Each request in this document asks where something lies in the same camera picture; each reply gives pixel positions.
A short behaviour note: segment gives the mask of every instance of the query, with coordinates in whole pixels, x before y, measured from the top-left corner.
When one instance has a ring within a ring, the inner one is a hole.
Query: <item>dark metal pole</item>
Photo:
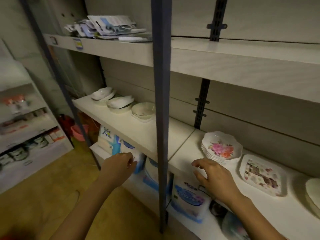
[[[72,114],[74,116],[74,120],[75,120],[76,124],[80,127],[81,133],[83,134],[88,147],[90,147],[92,145],[92,143],[91,143],[88,135],[86,134],[85,129],[82,126],[82,123],[81,123],[81,121],[80,121],[80,119],[78,117],[77,108],[74,106],[74,104],[73,104],[73,102],[72,102],[72,100],[71,100],[71,98],[70,98],[70,96],[68,94],[68,91],[67,91],[67,89],[66,89],[66,87],[64,85],[62,76],[60,75],[60,73],[58,71],[58,68],[57,68],[56,64],[54,63],[54,59],[51,56],[49,48],[48,48],[48,46],[46,44],[46,41],[45,41],[45,39],[44,39],[44,37],[42,35],[41,30],[40,30],[40,28],[39,28],[39,26],[37,24],[37,21],[34,18],[34,15],[32,14],[30,6],[29,6],[29,4],[28,4],[28,2],[26,0],[19,0],[19,2],[21,3],[22,8],[23,8],[24,12],[26,13],[26,16],[27,16],[27,18],[28,18],[28,20],[30,22],[30,25],[31,25],[32,29],[33,29],[33,32],[34,32],[35,36],[37,37],[39,45],[42,48],[42,50],[44,52],[44,55],[46,56],[46,59],[48,60],[48,63],[50,65],[50,67],[51,67],[51,70],[52,70],[54,76],[55,76],[55,79],[56,79],[56,81],[57,81],[57,83],[58,83],[58,85],[59,85],[59,87],[60,87],[60,89],[61,89],[61,91],[63,93],[63,96],[66,99],[66,102],[67,102],[67,104],[69,105],[69,107],[70,107],[70,109],[72,111]],[[100,165],[98,163],[98,160],[96,159],[96,157],[94,156],[93,153],[92,153],[92,156],[94,158],[95,163],[97,164],[98,169],[100,170],[101,167],[100,167]]]
[[[151,0],[160,232],[166,225],[172,0]]]

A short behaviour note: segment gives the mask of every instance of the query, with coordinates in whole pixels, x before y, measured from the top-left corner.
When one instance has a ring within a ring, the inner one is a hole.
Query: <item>floor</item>
[[[73,209],[99,171],[88,147],[75,149],[0,195],[0,237],[48,240]],[[158,218],[120,187],[100,209],[86,239],[180,238],[167,228],[158,231]]]

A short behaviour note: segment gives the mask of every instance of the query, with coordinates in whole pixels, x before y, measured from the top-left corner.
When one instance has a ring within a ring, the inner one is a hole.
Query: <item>red container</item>
[[[88,134],[89,125],[84,124],[83,128],[84,128],[86,134]],[[79,126],[77,126],[77,125],[71,126],[71,131],[72,131],[74,138],[76,138],[78,141],[85,141],[85,138],[84,138],[83,134],[81,133]]]

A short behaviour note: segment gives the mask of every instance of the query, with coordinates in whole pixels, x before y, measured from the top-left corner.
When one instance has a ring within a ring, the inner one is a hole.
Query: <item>blue and white package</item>
[[[120,152],[129,153],[131,152],[133,155],[133,161],[137,161],[137,166],[134,171],[134,174],[138,174],[143,170],[144,161],[146,159],[146,155],[142,152],[139,152],[134,146],[130,145],[128,142],[124,140],[121,141]]]
[[[158,163],[152,160],[150,157],[146,159],[146,165],[144,167],[146,176],[143,178],[143,182],[151,188],[159,191],[159,174],[158,174]],[[167,174],[167,194],[171,193],[173,183],[173,174],[168,172]]]
[[[171,206],[182,215],[202,223],[212,201],[205,188],[174,176]]]
[[[120,138],[104,126],[100,126],[98,145],[111,155],[120,153]]]

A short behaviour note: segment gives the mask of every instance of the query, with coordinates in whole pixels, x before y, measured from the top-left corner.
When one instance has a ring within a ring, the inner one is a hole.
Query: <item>person's right hand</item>
[[[118,153],[104,160],[97,182],[102,190],[114,190],[134,172],[137,162],[132,153]]]
[[[197,170],[194,171],[194,174],[210,193],[229,208],[244,197],[234,182],[230,171],[217,162],[202,158],[193,161],[192,166],[205,170],[208,179]]]

